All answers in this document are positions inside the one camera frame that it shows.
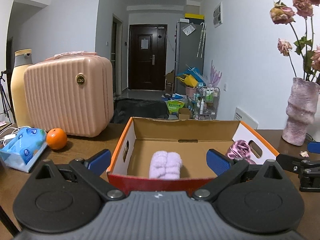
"gold logo badge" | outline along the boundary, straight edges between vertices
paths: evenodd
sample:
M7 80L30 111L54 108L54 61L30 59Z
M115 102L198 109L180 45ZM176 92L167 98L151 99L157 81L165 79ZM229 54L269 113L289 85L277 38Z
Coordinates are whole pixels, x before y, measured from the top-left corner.
M78 85L84 85L84 83L85 83L85 77L82 74L77 75L76 80L77 80Z

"purple towel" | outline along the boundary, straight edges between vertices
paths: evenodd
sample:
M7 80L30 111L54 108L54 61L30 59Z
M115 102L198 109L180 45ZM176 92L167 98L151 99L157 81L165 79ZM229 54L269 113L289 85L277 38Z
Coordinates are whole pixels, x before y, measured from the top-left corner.
M175 152L158 151L150 163L150 179L180 179L182 160Z

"wooden table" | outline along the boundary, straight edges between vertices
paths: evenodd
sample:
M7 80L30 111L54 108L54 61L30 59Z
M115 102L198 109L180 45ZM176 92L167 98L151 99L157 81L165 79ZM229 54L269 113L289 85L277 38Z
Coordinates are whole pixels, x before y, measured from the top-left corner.
M50 158L56 164L64 164L69 163L76 157L88 159L105 148L113 152L124 126L125 125L121 124L109 124L108 127L95 138L69 137L68 145L63 151L53 152L47 149L40 159ZM306 144L302 147L295 147L282 140L282 130L258 130L258 132L280 153L299 156L301 151L307 149ZM309 155L311 160L320 160L320 155ZM290 172L286 172L286 174L295 186L299 188L298 176ZM12 204L28 177L29 174L13 169L3 169L0 171L0 204L16 226L18 226L18 224L12 212ZM297 231L308 240L319 240L320 193L300 192L300 194L305 203L305 213ZM0 223L0 232L0 240L9 240L12 238L2 223Z

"pink suitcase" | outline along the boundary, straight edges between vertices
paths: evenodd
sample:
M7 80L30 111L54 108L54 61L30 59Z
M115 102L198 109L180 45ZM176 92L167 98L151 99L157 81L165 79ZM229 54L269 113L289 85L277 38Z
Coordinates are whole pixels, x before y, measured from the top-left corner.
M112 65L96 53L69 52L32 65L24 83L34 127L95 137L113 116Z

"door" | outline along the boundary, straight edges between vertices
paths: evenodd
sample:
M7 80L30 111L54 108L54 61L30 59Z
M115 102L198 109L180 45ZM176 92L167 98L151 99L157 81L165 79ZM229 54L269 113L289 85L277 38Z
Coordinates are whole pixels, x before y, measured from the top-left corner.
M113 95L116 94L116 48L117 48L117 23L112 22L111 35L111 64L112 64L112 78L113 78Z
M12 71L13 71L13 64L12 64L12 41L13 38L7 40L7 48L6 48L6 74L7 74L7 86L8 86L8 95L10 101L10 107L13 113L13 119L15 120L14 110L13 110L13 102L12 102L12 95L11 95L11 78L12 78Z
M130 25L129 90L164 90L167 25Z

